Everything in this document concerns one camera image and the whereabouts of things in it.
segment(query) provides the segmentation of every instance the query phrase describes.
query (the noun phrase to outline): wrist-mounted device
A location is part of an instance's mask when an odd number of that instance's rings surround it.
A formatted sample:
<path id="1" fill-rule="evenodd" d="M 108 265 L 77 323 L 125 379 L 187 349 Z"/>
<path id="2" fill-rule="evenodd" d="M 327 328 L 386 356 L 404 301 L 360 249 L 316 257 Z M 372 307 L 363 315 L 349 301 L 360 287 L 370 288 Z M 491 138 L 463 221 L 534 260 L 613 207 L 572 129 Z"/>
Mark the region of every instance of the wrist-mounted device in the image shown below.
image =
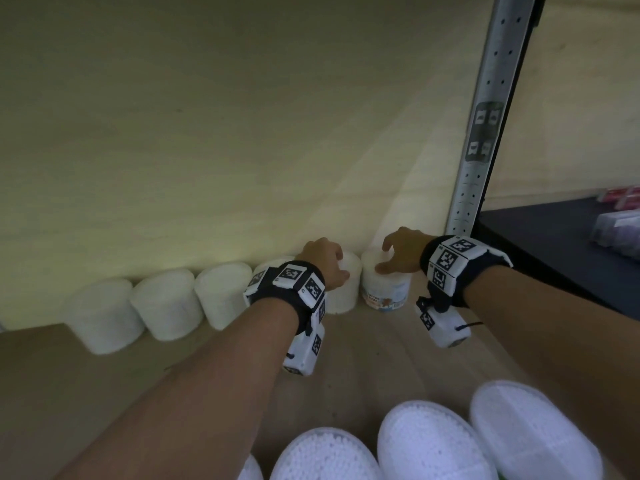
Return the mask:
<path id="1" fill-rule="evenodd" d="M 491 266 L 513 267 L 506 253 L 466 236 L 444 235 L 427 244 L 420 268 L 431 298 L 421 296 L 416 313 L 439 347 L 453 347 L 471 336 L 470 326 L 452 306 L 468 308 L 465 288 Z"/>
<path id="2" fill-rule="evenodd" d="M 293 374 L 309 376 L 316 366 L 324 339 L 324 288 L 324 277 L 315 265 L 289 261 L 255 273 L 244 291 L 247 306 L 262 298 L 279 298 L 298 314 L 298 330 L 283 363 Z"/>

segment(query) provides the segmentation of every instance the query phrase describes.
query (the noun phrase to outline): perforated metal post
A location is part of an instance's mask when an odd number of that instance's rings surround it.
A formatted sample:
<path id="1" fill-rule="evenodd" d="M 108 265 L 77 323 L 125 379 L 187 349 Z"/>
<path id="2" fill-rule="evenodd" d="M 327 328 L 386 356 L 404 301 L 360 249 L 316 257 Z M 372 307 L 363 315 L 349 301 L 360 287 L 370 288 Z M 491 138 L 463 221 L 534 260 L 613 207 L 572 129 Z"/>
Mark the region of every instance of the perforated metal post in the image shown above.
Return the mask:
<path id="1" fill-rule="evenodd" d="M 470 235 L 484 200 L 533 27 L 545 0 L 495 0 L 453 193 L 447 234 Z"/>

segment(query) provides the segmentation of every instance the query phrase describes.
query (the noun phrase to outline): black shelf surface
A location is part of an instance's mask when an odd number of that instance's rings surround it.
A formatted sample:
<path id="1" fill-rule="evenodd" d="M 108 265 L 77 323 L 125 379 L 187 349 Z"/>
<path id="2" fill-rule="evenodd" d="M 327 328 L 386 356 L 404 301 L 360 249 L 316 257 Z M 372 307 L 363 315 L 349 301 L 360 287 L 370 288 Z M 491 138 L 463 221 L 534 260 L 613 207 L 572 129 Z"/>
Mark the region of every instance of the black shelf surface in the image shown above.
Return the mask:
<path id="1" fill-rule="evenodd" d="M 540 281 L 640 320 L 640 262 L 589 242 L 594 198 L 480 213 L 473 237 L 509 253 L 517 269 Z"/>

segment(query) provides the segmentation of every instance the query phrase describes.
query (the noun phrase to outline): product label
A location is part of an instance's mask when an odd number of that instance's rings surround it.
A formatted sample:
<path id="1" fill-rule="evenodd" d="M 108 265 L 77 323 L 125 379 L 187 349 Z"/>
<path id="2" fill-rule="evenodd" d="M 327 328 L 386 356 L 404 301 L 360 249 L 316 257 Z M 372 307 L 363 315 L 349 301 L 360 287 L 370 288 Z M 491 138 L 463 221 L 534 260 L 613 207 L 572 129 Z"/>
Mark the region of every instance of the product label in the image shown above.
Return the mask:
<path id="1" fill-rule="evenodd" d="M 409 295 L 409 286 L 410 283 L 402 283 L 395 286 L 391 293 L 384 293 L 375 289 L 366 289 L 363 286 L 360 288 L 360 294 L 368 306 L 381 312 L 390 312 L 404 306 L 407 295 Z"/>

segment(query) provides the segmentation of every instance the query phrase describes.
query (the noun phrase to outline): hand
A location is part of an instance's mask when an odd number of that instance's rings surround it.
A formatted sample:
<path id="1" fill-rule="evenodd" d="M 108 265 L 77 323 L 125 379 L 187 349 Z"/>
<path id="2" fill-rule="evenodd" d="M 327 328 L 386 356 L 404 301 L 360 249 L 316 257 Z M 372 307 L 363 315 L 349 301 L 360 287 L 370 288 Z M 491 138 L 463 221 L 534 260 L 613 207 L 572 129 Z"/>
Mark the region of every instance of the hand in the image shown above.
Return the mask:
<path id="1" fill-rule="evenodd" d="M 340 288 L 349 279 L 349 272 L 338 267 L 338 261 L 342 259 L 340 244 L 331 242 L 326 237 L 306 243 L 296 259 L 307 261 L 318 267 L 324 277 L 327 291 Z"/>
<path id="2" fill-rule="evenodd" d="M 422 256 L 425 246 L 433 238 L 434 236 L 423 234 L 419 230 L 400 227 L 385 237 L 382 250 L 388 251 L 393 246 L 394 255 L 389 261 L 378 263 L 376 272 L 390 274 L 420 271 L 420 256 Z"/>

